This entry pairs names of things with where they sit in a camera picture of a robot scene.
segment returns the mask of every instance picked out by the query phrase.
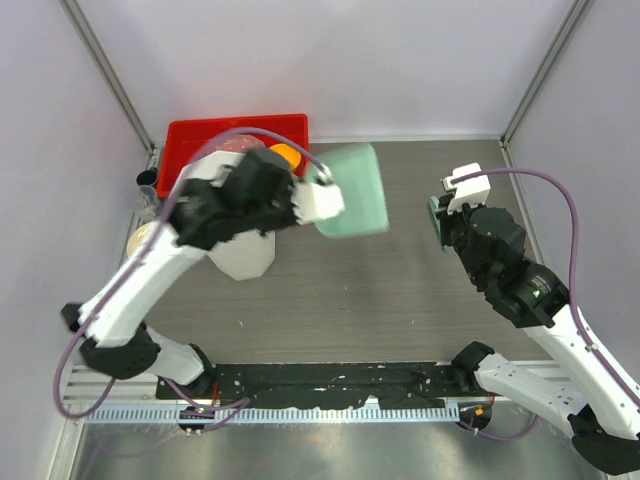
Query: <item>red plastic bin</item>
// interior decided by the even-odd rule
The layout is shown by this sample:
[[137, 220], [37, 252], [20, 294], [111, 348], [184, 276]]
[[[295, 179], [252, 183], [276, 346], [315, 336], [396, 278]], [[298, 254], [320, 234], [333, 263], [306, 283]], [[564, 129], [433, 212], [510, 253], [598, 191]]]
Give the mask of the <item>red plastic bin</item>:
[[[304, 113], [176, 121], [169, 125], [158, 179], [158, 196], [169, 196], [178, 175], [200, 147], [217, 134], [236, 127], [265, 128], [309, 150], [309, 120]], [[278, 143], [270, 137], [255, 136], [267, 147]], [[308, 160], [303, 157], [296, 169], [296, 175], [304, 174], [307, 163]]]

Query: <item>gray metal floor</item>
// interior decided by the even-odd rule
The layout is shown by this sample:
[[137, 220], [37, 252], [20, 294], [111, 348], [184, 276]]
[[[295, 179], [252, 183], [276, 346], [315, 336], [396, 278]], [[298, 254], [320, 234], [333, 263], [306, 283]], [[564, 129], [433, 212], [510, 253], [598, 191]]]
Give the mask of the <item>gray metal floor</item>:
[[[490, 429], [521, 431], [531, 416], [497, 404]], [[90, 425], [71, 479], [91, 480], [595, 480], [605, 476], [542, 422], [527, 437], [497, 443], [453, 423], [225, 427], [202, 437], [173, 438], [164, 425]]]
[[[281, 232], [259, 279], [235, 282], [209, 261], [187, 272], [147, 321], [216, 362], [448, 360], [472, 340], [514, 360], [548, 358], [470, 285], [438, 247], [426, 204], [453, 168], [504, 166], [496, 141], [374, 145], [391, 230], [350, 240], [312, 226]], [[318, 145], [316, 153], [335, 148]], [[490, 203], [520, 219], [510, 180], [492, 178]]]

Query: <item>black mounting plate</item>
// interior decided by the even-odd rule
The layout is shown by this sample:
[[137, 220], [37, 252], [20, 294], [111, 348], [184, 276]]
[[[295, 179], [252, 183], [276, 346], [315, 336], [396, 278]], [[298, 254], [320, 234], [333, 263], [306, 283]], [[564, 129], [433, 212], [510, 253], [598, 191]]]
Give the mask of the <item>black mounting plate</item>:
[[[439, 397], [481, 396], [450, 365], [429, 363], [218, 364], [219, 398], [251, 398], [253, 408], [358, 408], [370, 395], [382, 409], [442, 407]], [[159, 381], [156, 397], [178, 399]]]

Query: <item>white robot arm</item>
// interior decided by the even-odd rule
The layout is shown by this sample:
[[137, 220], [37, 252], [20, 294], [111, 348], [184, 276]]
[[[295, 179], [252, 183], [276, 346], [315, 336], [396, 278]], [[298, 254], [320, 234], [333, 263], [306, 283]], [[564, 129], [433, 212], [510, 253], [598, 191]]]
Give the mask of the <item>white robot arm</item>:
[[[170, 222], [155, 222], [152, 229], [159, 230], [152, 250], [85, 332], [80, 353], [89, 367], [117, 379], [152, 373], [174, 380], [198, 397], [211, 385], [211, 364], [197, 346], [181, 345], [147, 326], [143, 320], [151, 307], [185, 271], [234, 235], [316, 222], [344, 209], [340, 189], [326, 172], [318, 183], [304, 182], [269, 149], [231, 155], [238, 161], [218, 172], [222, 176], [207, 177], [211, 172], [196, 168]], [[87, 320], [96, 303], [136, 262], [138, 255], [128, 259], [89, 301], [63, 308], [71, 330]]]
[[[490, 185], [487, 176], [474, 173], [480, 171], [478, 164], [454, 170], [443, 180], [448, 193], [430, 200], [441, 245], [459, 255], [469, 279], [494, 310], [540, 344], [573, 383], [554, 385], [478, 342], [452, 364], [484, 390], [554, 424], [600, 470], [620, 474], [640, 469], [640, 387], [581, 313], [574, 321], [569, 292], [558, 277], [524, 256], [525, 230], [506, 210], [485, 206]], [[456, 181], [469, 174], [478, 176]], [[589, 343], [575, 322], [588, 332]]]

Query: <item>purple cable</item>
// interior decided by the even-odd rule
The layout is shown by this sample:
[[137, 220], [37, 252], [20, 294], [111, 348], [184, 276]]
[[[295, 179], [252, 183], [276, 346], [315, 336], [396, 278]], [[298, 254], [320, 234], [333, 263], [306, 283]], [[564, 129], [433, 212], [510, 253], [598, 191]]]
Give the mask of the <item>purple cable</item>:
[[473, 428], [473, 418], [471, 418], [471, 423], [466, 423], [466, 422], [463, 422], [462, 420], [460, 420], [458, 423], [462, 425], [464, 428], [466, 428], [467, 430], [469, 430], [470, 432], [475, 432], [479, 437], [488, 438], [489, 440], [495, 440], [496, 442], [515, 442], [516, 440], [520, 440], [521, 438], [524, 438], [527, 435], [529, 435], [533, 431], [533, 429], [536, 428], [536, 425], [538, 425], [539, 422], [540, 422], [540, 417], [537, 415], [534, 415], [533, 420], [531, 421], [531, 425], [525, 428], [522, 432], [516, 435], [508, 436], [508, 437], [505, 437], [502, 435], [496, 435], [489, 432], [483, 432], [482, 430], [478, 430], [476, 432], [475, 428]]
[[[569, 190], [556, 180], [551, 175], [540, 172], [538, 170], [531, 170], [529, 168], [491, 168], [489, 170], [482, 170], [480, 172], [470, 173], [468, 175], [463, 175], [451, 181], [453, 185], [464, 182], [465, 180], [470, 180], [472, 178], [481, 177], [483, 175], [499, 175], [499, 174], [520, 174], [520, 175], [530, 175], [532, 177], [538, 177], [547, 182], [551, 183], [554, 187], [556, 187], [569, 206], [569, 212], [571, 213], [571, 251], [569, 255], [569, 309], [571, 310], [571, 317], [573, 318], [573, 323], [576, 325], [580, 336], [584, 339], [584, 342], [587, 344], [587, 347], [591, 347], [594, 342], [589, 332], [582, 324], [582, 320], [580, 320], [580, 314], [578, 312], [578, 299], [576, 296], [576, 265], [578, 259], [578, 234], [580, 232], [580, 226], [578, 224], [578, 209], [576, 208], [576, 204], [569, 193]], [[589, 348], [589, 351], [595, 355], [600, 364], [604, 367], [604, 369], [609, 372], [609, 375], [615, 380], [618, 386], [633, 400], [633, 403], [636, 406], [640, 407], [640, 397], [636, 395], [636, 393], [627, 385], [624, 379], [620, 376], [620, 374], [616, 371], [613, 365], [609, 363], [606, 357], [597, 349]]]
[[291, 140], [289, 140], [286, 137], [283, 137], [282, 135], [278, 135], [277, 133], [270, 132], [269, 130], [265, 130], [263, 128], [253, 128], [253, 127], [232, 128], [231, 130], [227, 130], [226, 132], [216, 135], [214, 138], [209, 140], [202, 148], [200, 148], [200, 150], [198, 150], [189, 160], [189, 163], [185, 167], [184, 174], [177, 181], [175, 187], [171, 191], [171, 194], [169, 195], [166, 202], [164, 203], [164, 206], [162, 207], [162, 210], [160, 211], [160, 215], [158, 217], [158, 220], [160, 223], [160, 225], [158, 225], [158, 228], [153, 230], [153, 232], [151, 233], [151, 236], [149, 237], [149, 241], [146, 242], [145, 245], [143, 245], [143, 247], [140, 250], [138, 250], [138, 252], [136, 253], [136, 256], [133, 258], [132, 262], [129, 264], [129, 267], [122, 272], [122, 274], [113, 282], [113, 285], [111, 285], [111, 287], [104, 293], [104, 295], [96, 302], [91, 312], [87, 315], [87, 318], [84, 321], [84, 323], [80, 325], [80, 328], [78, 328], [76, 333], [73, 335], [73, 337], [69, 341], [69, 344], [62, 352], [60, 361], [58, 362], [58, 366], [53, 375], [53, 400], [55, 402], [55, 405], [58, 411], [63, 417], [76, 420], [76, 419], [91, 415], [100, 407], [102, 402], [104, 402], [105, 398], [107, 398], [107, 395], [109, 394], [109, 391], [111, 390], [111, 387], [113, 387], [115, 379], [111, 379], [109, 381], [104, 392], [102, 393], [102, 395], [100, 395], [100, 398], [98, 398], [96, 403], [93, 406], [91, 406], [88, 410], [82, 413], [72, 413], [68, 411], [64, 406], [63, 399], [62, 399], [62, 392], [60, 391], [60, 385], [62, 383], [62, 373], [64, 371], [65, 365], [69, 361], [69, 357], [71, 356], [75, 348], [78, 346], [78, 343], [82, 339], [85, 332], [88, 330], [91, 324], [98, 318], [98, 315], [100, 314], [102, 309], [105, 307], [105, 305], [109, 302], [109, 300], [111, 300], [111, 298], [113, 298], [113, 296], [118, 292], [118, 290], [120, 290], [120, 288], [122, 288], [122, 286], [125, 285], [127, 280], [131, 278], [131, 275], [133, 275], [133, 273], [138, 269], [138, 267], [144, 263], [145, 258], [147, 257], [147, 255], [149, 255], [149, 252], [151, 252], [151, 250], [153, 249], [153, 246], [158, 240], [161, 229], [163, 228], [163, 225], [167, 223], [169, 216], [171, 215], [171, 212], [175, 207], [176, 201], [178, 200], [178, 196], [180, 195], [180, 192], [182, 192], [184, 184], [189, 176], [189, 173], [194, 167], [194, 163], [200, 160], [201, 158], [203, 158], [204, 156], [208, 155], [209, 153], [211, 153], [211, 151], [215, 150], [215, 148], [218, 145], [225, 142], [226, 140], [236, 135], [252, 135], [252, 134], [265, 135], [267, 137], [273, 138], [274, 140], [277, 140], [280, 143], [287, 144], [291, 148], [300, 152], [301, 155], [308, 158], [309, 161], [313, 163], [319, 170], [326, 171], [326, 166], [322, 162], [320, 162], [320, 160], [314, 157], [310, 152], [302, 148], [300, 145], [292, 142]]

